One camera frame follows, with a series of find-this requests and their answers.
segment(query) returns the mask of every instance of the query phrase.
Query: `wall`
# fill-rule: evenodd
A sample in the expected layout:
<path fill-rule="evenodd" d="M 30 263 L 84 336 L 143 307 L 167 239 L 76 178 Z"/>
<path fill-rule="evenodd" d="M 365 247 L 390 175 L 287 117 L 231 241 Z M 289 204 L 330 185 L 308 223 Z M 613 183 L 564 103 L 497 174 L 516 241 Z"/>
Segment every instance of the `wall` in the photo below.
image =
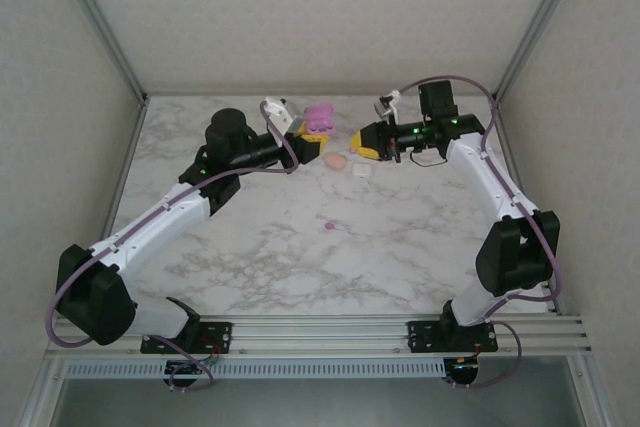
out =
<path fill-rule="evenodd" d="M 563 0 L 504 104 L 523 182 L 562 223 L 563 303 L 637 425 L 640 0 Z"/>
<path fill-rule="evenodd" d="M 46 346 L 57 260 L 97 239 L 136 105 L 75 0 L 0 0 L 0 425 Z"/>
<path fill-rule="evenodd" d="M 218 95 L 493 86 L 539 1 L 98 0 L 148 92 Z"/>

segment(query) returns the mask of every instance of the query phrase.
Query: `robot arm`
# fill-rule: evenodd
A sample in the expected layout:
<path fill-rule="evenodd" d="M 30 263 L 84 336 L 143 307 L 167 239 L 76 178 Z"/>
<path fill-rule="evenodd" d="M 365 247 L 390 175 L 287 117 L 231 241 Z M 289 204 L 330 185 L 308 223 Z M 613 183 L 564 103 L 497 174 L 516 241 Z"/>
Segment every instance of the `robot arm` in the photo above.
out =
<path fill-rule="evenodd" d="M 89 249 L 69 247 L 60 257 L 57 288 L 87 262 L 94 262 L 66 290 L 57 310 L 100 345 L 124 334 L 160 335 L 192 342 L 199 316 L 176 299 L 136 292 L 134 279 L 164 245 L 213 216 L 240 189 L 240 176 L 281 163 L 290 172 L 320 155 L 326 137 L 299 133 L 303 118 L 286 101 L 267 98 L 261 108 L 269 131 L 257 135 L 236 109 L 216 112 L 205 131 L 206 144 L 178 183 L 158 203 L 124 229 Z"/>
<path fill-rule="evenodd" d="M 381 97 L 376 111 L 384 120 L 354 136 L 351 148 L 376 159 L 395 159 L 413 149 L 436 148 L 470 186 L 491 229 L 476 257 L 477 277 L 455 299 L 447 302 L 440 325 L 452 351 L 465 328 L 482 324 L 487 313 L 503 299 L 548 280 L 552 268 L 542 246 L 516 203 L 534 219 L 555 253 L 559 221 L 553 212 L 540 212 L 500 167 L 493 150 L 482 148 L 484 127 L 474 115 L 459 115 L 449 81 L 419 87 L 422 122 L 397 124 L 397 91 Z M 503 185 L 490 169 L 486 157 L 501 175 Z"/>

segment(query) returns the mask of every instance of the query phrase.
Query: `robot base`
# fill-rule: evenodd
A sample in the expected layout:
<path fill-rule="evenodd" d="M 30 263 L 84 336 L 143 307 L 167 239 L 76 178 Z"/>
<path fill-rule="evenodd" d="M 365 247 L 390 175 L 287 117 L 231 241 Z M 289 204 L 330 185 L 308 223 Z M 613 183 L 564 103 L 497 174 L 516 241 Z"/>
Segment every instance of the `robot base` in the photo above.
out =
<path fill-rule="evenodd" d="M 458 325 L 451 301 L 444 306 L 437 321 L 407 322 L 411 353 L 496 352 L 498 343 L 493 325 L 482 323 L 471 327 Z"/>
<path fill-rule="evenodd" d="M 233 324 L 230 322 L 200 322 L 197 334 L 189 346 L 184 345 L 180 339 L 172 339 L 179 347 L 190 354 L 211 354 L 215 346 L 220 347 L 220 354 L 228 354 L 231 345 L 231 331 Z M 143 337 L 140 352 L 143 354 L 173 354 L 173 349 L 153 337 Z"/>

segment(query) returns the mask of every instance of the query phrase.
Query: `marble surface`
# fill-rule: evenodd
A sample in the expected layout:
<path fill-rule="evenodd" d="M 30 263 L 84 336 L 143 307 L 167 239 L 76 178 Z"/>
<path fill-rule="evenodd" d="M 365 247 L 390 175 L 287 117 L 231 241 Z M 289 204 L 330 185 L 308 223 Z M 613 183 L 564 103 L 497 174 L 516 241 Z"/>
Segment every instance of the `marble surface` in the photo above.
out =
<path fill-rule="evenodd" d="M 302 109 L 332 102 L 337 132 L 325 150 L 348 158 L 342 172 L 322 158 L 291 175 L 250 174 L 212 219 L 167 245 L 141 273 L 138 288 L 177 297 L 201 314 L 437 313 L 475 275 L 489 230 L 460 176 L 448 165 L 374 162 L 349 154 L 352 135 L 377 120 L 373 97 L 287 97 Z M 204 143 L 218 109 L 234 107 L 265 131 L 259 97 L 155 97 L 120 203 L 115 228 L 151 206 Z M 484 99 L 459 97 L 462 112 L 486 123 Z M 405 98 L 402 121 L 419 118 Z M 437 162 L 435 152 L 416 155 Z M 373 175 L 351 174 L 354 162 Z M 325 224 L 333 222 L 334 230 Z M 516 303 L 504 312 L 543 312 Z"/>

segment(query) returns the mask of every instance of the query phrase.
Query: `black bracket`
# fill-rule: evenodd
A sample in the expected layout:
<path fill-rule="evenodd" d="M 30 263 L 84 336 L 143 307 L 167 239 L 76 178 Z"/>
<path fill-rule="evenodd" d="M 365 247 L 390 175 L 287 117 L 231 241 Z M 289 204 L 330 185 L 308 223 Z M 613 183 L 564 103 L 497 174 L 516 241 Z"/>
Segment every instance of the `black bracket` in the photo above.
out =
<path fill-rule="evenodd" d="M 196 338 L 189 348 L 185 348 L 181 342 L 176 341 L 175 343 L 190 354 L 216 354 L 218 350 L 215 346 L 220 347 L 221 354 L 228 354 L 232 330 L 233 324 L 231 322 L 200 322 Z M 143 354 L 177 353 L 153 337 L 143 338 L 140 352 Z"/>
<path fill-rule="evenodd" d="M 493 325 L 487 323 L 461 328 L 453 346 L 445 342 L 441 324 L 437 320 L 407 322 L 407 329 L 409 332 L 408 345 L 412 354 L 473 353 L 478 350 L 476 344 L 480 344 L 482 352 L 496 352 L 498 350 Z"/>
<path fill-rule="evenodd" d="M 164 375 L 171 375 L 176 367 L 180 367 L 180 371 L 176 374 L 180 375 L 201 375 L 202 369 L 195 364 L 189 363 L 188 360 L 167 360 L 164 364 Z M 189 387 L 196 379 L 180 379 L 173 381 L 173 384 L 177 387 Z"/>

